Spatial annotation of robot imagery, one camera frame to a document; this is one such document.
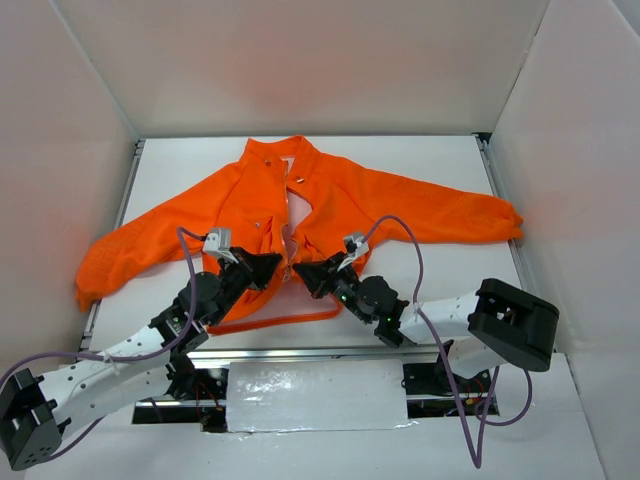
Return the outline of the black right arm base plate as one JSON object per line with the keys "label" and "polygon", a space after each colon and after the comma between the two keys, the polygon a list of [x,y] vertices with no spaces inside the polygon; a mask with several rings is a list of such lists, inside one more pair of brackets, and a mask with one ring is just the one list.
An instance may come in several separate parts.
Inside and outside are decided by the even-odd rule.
{"label": "black right arm base plate", "polygon": [[[401,386],[407,399],[410,419],[458,417],[453,393],[443,369],[434,363],[405,363]],[[479,403],[487,397],[491,374],[482,371],[471,379],[454,376],[466,415],[480,414]]]}

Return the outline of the orange zip-up jacket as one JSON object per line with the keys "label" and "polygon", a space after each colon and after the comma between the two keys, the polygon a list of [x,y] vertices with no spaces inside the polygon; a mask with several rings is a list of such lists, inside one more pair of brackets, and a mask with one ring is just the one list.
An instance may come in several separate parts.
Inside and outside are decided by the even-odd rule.
{"label": "orange zip-up jacket", "polygon": [[343,247],[345,236],[387,240],[488,244],[522,237],[522,219],[509,202],[364,167],[318,150],[307,138],[249,140],[240,158],[191,188],[96,241],[75,278],[79,308],[87,311],[156,265],[200,250],[194,235],[230,230],[251,254],[278,253],[282,262],[263,291],[247,291],[217,327],[229,334],[326,320],[342,308],[260,317],[287,284],[300,280],[295,264],[319,261]]}

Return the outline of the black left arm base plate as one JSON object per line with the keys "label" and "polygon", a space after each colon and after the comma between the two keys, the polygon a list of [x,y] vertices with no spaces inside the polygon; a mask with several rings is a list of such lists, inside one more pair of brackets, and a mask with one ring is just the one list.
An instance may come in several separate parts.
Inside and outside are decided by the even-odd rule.
{"label": "black left arm base plate", "polygon": [[225,433],[228,368],[198,369],[190,389],[143,400],[134,406],[133,425],[193,424],[206,433]]}

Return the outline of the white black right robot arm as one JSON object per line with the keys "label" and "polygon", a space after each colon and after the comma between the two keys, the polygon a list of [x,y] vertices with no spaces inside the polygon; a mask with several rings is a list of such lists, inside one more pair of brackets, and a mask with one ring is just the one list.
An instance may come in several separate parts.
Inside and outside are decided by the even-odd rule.
{"label": "white black right robot arm", "polygon": [[391,348],[432,343],[445,350],[435,367],[437,384],[457,391],[483,370],[504,364],[530,372],[550,368],[559,309],[502,280],[488,278],[477,291],[411,303],[381,276],[360,278],[338,253],[293,266],[315,299],[332,296]]}

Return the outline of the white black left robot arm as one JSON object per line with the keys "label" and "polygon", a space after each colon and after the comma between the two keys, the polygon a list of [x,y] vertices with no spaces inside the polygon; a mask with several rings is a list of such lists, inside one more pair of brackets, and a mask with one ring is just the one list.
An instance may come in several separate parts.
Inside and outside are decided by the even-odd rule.
{"label": "white black left robot arm", "polygon": [[281,261],[277,253],[232,247],[219,258],[219,273],[192,275],[168,308],[120,343],[40,375],[25,363],[10,368],[1,380],[1,448],[11,469],[55,458],[77,430],[125,406],[189,396],[196,386],[189,353],[246,291],[265,289]]}

